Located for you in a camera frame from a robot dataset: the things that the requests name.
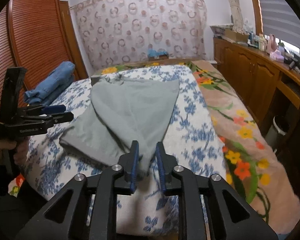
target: window blind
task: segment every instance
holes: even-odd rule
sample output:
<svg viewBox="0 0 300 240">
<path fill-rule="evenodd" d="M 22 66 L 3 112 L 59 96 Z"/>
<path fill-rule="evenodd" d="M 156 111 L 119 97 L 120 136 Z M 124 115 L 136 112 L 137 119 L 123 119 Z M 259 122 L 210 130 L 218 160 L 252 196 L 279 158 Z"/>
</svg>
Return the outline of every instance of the window blind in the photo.
<svg viewBox="0 0 300 240">
<path fill-rule="evenodd" d="M 300 20 L 285 0 L 260 0 L 263 33 L 300 48 Z"/>
</svg>

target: human hand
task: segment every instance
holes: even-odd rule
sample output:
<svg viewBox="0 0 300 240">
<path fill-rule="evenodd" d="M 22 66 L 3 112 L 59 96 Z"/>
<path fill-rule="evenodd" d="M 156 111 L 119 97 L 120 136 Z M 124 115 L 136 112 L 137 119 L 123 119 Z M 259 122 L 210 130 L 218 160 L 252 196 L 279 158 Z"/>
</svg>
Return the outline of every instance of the human hand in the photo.
<svg viewBox="0 0 300 240">
<path fill-rule="evenodd" d="M 26 161 L 28 153 L 29 138 L 25 138 L 17 147 L 16 153 L 13 156 L 16 165 L 23 165 Z M 17 146 L 16 141 L 0 140 L 0 164 L 2 164 L 2 150 L 12 150 Z"/>
</svg>

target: metal screw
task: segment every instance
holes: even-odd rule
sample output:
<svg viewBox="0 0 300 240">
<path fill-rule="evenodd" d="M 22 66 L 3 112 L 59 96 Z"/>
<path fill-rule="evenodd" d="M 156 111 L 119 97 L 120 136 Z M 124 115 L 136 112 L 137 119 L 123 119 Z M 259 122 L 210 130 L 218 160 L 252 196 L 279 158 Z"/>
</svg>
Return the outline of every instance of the metal screw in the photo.
<svg viewBox="0 0 300 240">
<path fill-rule="evenodd" d="M 214 181 L 219 181 L 221 180 L 221 176 L 219 174 L 212 174 L 211 179 Z"/>
<path fill-rule="evenodd" d="M 84 180 L 85 177 L 86 177 L 86 176 L 85 176 L 84 174 L 79 173 L 79 174 L 77 174 L 77 175 L 74 176 L 74 179 L 75 179 L 76 181 L 82 181 L 82 180 Z"/>
<path fill-rule="evenodd" d="M 177 165 L 177 166 L 174 166 L 173 169 L 176 172 L 182 172 L 182 171 L 184 171 L 185 168 L 182 167 L 181 165 Z"/>
<path fill-rule="evenodd" d="M 119 171 L 122 169 L 122 166 L 120 164 L 115 164 L 111 167 L 114 171 Z"/>
</svg>

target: person's arm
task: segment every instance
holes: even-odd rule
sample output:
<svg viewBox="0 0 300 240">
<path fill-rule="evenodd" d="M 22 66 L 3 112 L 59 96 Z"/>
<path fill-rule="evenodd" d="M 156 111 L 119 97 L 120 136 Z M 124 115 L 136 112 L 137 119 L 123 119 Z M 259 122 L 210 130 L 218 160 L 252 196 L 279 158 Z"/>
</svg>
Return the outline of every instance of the person's arm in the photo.
<svg viewBox="0 0 300 240">
<path fill-rule="evenodd" d="M 11 177 L 3 166 L 2 150 L 12 150 L 16 147 L 17 143 L 8 140 L 0 140 L 0 196 L 5 195 L 8 192 L 8 185 L 14 179 Z M 28 152 L 28 139 L 25 139 L 17 147 L 17 153 L 14 155 L 16 165 L 24 164 L 26 160 L 26 154 Z"/>
</svg>

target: white curtain with circle pattern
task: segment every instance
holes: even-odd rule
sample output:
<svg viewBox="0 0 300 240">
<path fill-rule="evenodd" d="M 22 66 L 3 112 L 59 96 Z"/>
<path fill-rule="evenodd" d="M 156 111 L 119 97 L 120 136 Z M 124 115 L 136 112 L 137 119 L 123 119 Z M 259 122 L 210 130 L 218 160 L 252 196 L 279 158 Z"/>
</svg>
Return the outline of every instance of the white curtain with circle pattern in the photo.
<svg viewBox="0 0 300 240">
<path fill-rule="evenodd" d="M 95 70 L 147 61 L 149 49 L 204 58 L 204 0 L 87 0 L 73 9 Z"/>
</svg>

